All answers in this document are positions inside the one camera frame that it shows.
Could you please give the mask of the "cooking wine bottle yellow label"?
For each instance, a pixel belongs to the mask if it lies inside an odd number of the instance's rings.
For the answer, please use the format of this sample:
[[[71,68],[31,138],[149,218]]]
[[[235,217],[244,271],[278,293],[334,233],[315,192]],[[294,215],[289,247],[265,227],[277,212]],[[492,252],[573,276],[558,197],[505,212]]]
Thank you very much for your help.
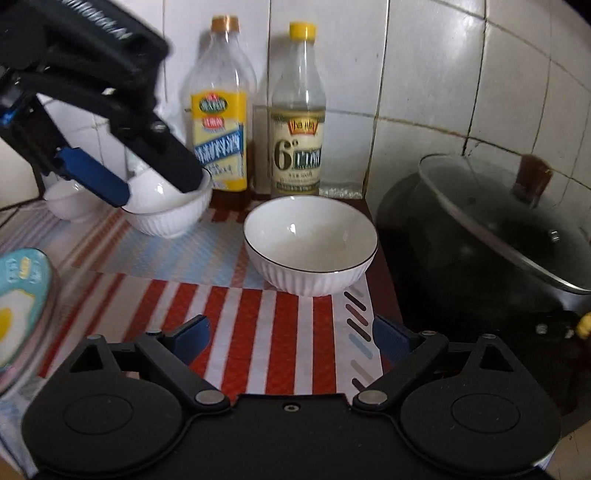
[[[249,189],[252,96],[256,73],[239,42],[238,17],[211,19],[209,43],[185,85],[195,158],[211,174],[214,189],[238,194]]]

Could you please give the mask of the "striped red white table mat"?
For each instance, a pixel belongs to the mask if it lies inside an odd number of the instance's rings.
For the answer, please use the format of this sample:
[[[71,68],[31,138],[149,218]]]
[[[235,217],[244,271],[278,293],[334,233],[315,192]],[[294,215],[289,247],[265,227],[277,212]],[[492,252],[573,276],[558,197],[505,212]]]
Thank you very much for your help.
[[[353,396],[382,374],[372,338],[378,291],[365,281],[327,297],[276,291],[249,263],[244,221],[235,207],[211,208],[187,234],[166,240],[137,232],[110,208],[78,224],[36,203],[2,226],[2,250],[42,250],[62,288],[38,376],[1,405],[3,478],[20,478],[29,462],[19,435],[24,409],[91,334],[128,341],[202,314],[211,341],[192,367],[229,396]]]

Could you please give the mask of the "white ribbed bowl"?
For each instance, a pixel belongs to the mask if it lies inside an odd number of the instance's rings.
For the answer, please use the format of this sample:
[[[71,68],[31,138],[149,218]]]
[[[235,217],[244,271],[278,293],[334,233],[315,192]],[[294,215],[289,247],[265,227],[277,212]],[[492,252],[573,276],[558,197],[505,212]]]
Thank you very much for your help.
[[[74,180],[59,180],[43,195],[48,210],[58,219],[83,223],[94,217],[103,202]]]
[[[197,190],[181,193],[155,170],[147,169],[128,182],[130,198],[122,207],[125,220],[148,236],[173,239],[193,228],[207,209],[212,179],[207,170]]]
[[[266,201],[243,223],[249,260],[276,290],[303,297],[338,294],[360,280],[378,251],[370,219],[319,196]]]

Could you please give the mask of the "black wok with glass lid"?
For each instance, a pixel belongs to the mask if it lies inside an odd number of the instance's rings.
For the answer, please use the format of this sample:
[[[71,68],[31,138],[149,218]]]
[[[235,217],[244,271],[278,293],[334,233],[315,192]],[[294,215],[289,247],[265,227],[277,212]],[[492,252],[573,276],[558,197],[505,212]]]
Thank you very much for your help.
[[[563,412],[590,402],[590,244],[555,210],[550,173],[432,154],[386,193],[377,231],[404,323],[492,333]]]

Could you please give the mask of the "white vinegar bottle yellow cap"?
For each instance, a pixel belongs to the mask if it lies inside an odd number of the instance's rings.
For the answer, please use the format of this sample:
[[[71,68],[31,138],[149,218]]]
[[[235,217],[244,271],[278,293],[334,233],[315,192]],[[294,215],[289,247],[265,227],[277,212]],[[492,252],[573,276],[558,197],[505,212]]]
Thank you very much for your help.
[[[290,51],[270,106],[273,197],[317,195],[327,98],[315,62],[315,24],[290,23]]]

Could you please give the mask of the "blue egg plate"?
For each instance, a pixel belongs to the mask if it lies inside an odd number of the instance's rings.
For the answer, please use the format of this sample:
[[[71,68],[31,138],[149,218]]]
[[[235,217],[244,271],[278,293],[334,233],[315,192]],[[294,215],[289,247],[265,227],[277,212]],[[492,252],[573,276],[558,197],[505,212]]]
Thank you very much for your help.
[[[1,257],[1,396],[35,374],[54,330],[59,277],[48,256],[23,248]]]

